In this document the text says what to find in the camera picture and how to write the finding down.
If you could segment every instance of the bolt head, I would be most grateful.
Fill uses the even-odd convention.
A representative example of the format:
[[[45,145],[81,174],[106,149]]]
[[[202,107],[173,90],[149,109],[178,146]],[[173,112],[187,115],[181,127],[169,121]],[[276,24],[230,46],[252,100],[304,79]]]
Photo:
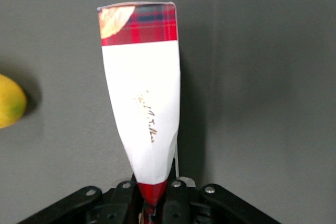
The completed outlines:
[[[87,192],[86,192],[86,196],[91,196],[91,195],[94,195],[96,193],[96,190],[94,190],[94,189],[90,189],[90,190],[88,190]]]
[[[129,182],[126,182],[126,183],[122,184],[122,188],[124,188],[124,189],[130,188],[130,187],[131,187],[131,183],[129,183]]]
[[[212,186],[205,187],[205,192],[207,194],[213,194],[216,190]]]
[[[180,187],[181,186],[181,182],[176,180],[172,183],[172,187]]]

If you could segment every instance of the gray wall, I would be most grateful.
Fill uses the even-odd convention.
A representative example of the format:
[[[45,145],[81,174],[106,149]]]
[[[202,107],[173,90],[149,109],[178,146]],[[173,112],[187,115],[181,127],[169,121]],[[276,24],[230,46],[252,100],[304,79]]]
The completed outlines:
[[[0,130],[0,222],[130,176],[96,8],[141,0],[0,0],[0,72],[30,97]],[[181,175],[282,223],[336,219],[336,0],[177,5]]]

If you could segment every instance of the red plaid pattern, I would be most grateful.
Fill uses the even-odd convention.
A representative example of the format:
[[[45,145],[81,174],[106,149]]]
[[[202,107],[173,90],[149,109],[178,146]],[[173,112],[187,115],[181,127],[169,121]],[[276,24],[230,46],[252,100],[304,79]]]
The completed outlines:
[[[125,26],[101,40],[102,46],[177,40],[176,11],[173,4],[135,7]]]

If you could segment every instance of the lemon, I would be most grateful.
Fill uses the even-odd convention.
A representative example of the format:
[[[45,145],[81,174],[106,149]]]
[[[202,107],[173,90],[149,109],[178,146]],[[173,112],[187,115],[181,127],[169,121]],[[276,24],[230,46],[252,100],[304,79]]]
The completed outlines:
[[[0,74],[0,129],[16,123],[25,113],[27,97],[11,78]]]

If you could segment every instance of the red paper end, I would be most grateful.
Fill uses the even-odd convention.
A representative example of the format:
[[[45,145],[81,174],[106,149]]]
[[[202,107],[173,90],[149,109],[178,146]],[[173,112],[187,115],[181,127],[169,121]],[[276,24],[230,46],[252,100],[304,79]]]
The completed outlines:
[[[144,200],[148,204],[156,206],[166,190],[167,179],[164,182],[155,185],[138,183],[138,187]]]

